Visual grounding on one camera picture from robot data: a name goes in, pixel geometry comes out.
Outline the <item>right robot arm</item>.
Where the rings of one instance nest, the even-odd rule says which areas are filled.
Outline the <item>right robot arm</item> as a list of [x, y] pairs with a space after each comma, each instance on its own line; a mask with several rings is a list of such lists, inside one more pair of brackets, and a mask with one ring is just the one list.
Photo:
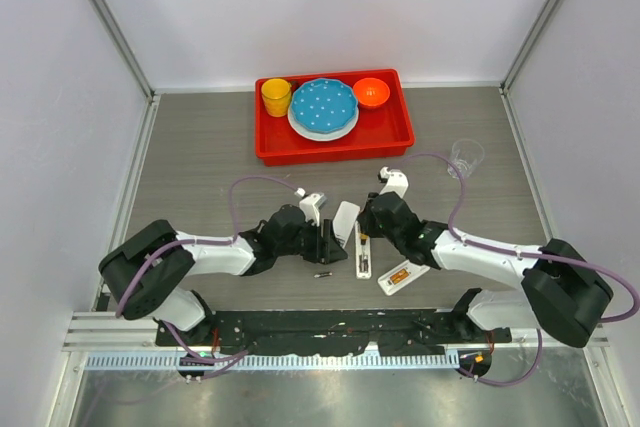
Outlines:
[[358, 216], [361, 234], [384, 238], [404, 262], [381, 275], [392, 296], [431, 269], [460, 271], [504, 285], [469, 290], [451, 318], [457, 338], [477, 340], [502, 328], [539, 329], [555, 340], [584, 347], [613, 298], [613, 291], [568, 243], [518, 246], [455, 233], [446, 224], [421, 220], [395, 192], [372, 194]]

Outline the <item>slim white remote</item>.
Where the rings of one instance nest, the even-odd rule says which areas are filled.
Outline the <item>slim white remote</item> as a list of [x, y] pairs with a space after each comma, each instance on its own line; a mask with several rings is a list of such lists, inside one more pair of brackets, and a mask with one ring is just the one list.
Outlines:
[[368, 280], [372, 275], [371, 268], [371, 241], [368, 235], [361, 231], [358, 222], [354, 225], [355, 245], [355, 275], [358, 280]]

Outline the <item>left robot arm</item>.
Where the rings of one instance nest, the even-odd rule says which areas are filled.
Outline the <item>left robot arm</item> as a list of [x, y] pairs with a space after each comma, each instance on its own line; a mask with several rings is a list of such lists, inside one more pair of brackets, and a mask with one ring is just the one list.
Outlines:
[[109, 253], [99, 272], [127, 320], [153, 317], [171, 324], [190, 345], [205, 344], [213, 332], [205, 304], [179, 284], [187, 276], [253, 276], [284, 256], [328, 265], [348, 258], [345, 245], [359, 214], [349, 202], [334, 219], [322, 220], [312, 195], [284, 205], [268, 220], [233, 237], [196, 237], [157, 220]]

